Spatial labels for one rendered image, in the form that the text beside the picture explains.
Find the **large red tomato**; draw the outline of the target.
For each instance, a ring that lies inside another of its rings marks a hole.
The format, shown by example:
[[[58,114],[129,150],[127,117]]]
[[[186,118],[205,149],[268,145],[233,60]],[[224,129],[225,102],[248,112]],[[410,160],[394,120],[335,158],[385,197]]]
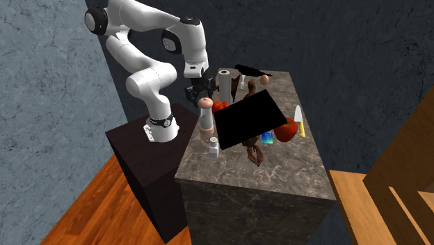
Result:
[[[286,118],[287,122],[284,125],[276,127],[274,135],[280,142],[289,142],[298,133],[298,124],[291,118]]]

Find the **dark robot stand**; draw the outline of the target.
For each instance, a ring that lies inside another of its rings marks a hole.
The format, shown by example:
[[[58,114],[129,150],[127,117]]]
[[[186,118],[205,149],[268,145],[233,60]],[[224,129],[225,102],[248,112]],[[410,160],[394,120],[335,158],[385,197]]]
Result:
[[[167,143],[149,142],[143,126],[147,116],[106,132],[136,199],[165,243],[187,226],[182,191],[174,179],[198,116],[181,104],[172,105],[179,132]]]

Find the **grey paper towel roll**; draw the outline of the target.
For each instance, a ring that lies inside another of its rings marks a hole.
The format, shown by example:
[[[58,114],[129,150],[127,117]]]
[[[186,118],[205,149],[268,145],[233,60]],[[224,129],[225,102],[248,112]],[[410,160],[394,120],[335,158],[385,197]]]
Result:
[[[218,72],[218,83],[220,101],[230,104],[232,80],[228,70],[220,70]]]

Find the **black flat board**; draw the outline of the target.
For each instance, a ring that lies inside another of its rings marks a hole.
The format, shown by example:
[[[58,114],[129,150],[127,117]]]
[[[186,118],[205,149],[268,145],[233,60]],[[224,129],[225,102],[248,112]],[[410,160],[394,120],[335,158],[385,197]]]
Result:
[[[221,150],[231,148],[287,122],[264,89],[214,113]]]

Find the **yellow handled knife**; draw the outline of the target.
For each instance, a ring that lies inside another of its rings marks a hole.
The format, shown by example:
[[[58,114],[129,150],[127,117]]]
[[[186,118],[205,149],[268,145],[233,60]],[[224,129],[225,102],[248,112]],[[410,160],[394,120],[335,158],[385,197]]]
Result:
[[[305,138],[305,128],[303,124],[303,115],[301,111],[301,107],[299,105],[296,106],[294,111],[294,121],[298,124],[298,135],[301,138]]]

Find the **long brown carved figure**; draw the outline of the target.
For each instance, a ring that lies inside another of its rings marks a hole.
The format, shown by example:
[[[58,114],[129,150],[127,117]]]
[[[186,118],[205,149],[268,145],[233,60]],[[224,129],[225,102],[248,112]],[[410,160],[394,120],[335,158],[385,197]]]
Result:
[[[251,95],[254,95],[256,93],[256,85],[255,80],[251,79],[248,82],[248,93],[244,96],[244,99],[247,97],[250,97]],[[248,158],[251,162],[256,164],[257,166],[260,166],[260,164],[263,162],[264,155],[257,145],[257,141],[259,140],[259,136],[255,136],[247,141],[242,142],[242,146],[247,148]]]

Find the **wooden furniture piece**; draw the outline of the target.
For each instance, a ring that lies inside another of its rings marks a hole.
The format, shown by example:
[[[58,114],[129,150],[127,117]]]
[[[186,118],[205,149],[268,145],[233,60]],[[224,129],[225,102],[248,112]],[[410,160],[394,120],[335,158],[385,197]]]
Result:
[[[434,245],[434,86],[367,174],[328,176],[354,245]]]

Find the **small grey salt shaker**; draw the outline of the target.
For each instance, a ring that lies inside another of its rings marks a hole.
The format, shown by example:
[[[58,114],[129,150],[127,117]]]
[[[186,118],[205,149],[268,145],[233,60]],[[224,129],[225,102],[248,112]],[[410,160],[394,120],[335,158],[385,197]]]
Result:
[[[219,156],[218,138],[213,136],[209,139],[209,157],[217,158]]]

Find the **black bird figure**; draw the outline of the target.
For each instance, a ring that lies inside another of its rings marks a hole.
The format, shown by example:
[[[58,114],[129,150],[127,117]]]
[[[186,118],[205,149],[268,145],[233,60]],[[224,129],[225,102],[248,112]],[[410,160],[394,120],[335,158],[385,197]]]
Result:
[[[236,70],[238,70],[242,75],[245,75],[245,76],[261,77],[263,75],[266,75],[266,76],[272,77],[271,74],[268,74],[268,73],[262,72],[261,70],[258,70],[258,69],[252,68],[252,67],[248,67],[245,65],[241,65],[241,64],[236,64],[234,66],[234,68]]]

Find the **clear pepper mill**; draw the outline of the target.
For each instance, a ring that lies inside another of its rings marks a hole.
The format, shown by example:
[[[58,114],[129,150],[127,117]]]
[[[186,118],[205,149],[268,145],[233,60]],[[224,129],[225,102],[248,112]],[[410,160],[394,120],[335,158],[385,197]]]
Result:
[[[198,100],[200,107],[200,133],[203,135],[212,135],[214,132],[214,121],[212,116],[213,101],[209,97],[203,97]]]

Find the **small red tomato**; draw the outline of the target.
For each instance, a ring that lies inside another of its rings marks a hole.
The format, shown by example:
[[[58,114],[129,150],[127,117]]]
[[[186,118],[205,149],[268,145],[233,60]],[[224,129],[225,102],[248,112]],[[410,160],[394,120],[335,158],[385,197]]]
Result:
[[[212,105],[211,111],[212,111],[212,113],[215,113],[217,111],[220,111],[221,109],[227,108],[228,106],[229,106],[228,102],[215,101]]]

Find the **brown pointed object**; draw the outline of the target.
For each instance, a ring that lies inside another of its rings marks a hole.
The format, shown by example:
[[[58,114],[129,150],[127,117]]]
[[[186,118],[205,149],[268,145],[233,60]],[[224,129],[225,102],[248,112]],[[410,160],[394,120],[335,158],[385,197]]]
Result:
[[[233,102],[235,101],[240,78],[241,78],[241,74],[239,74],[236,78],[231,78],[231,96]]]

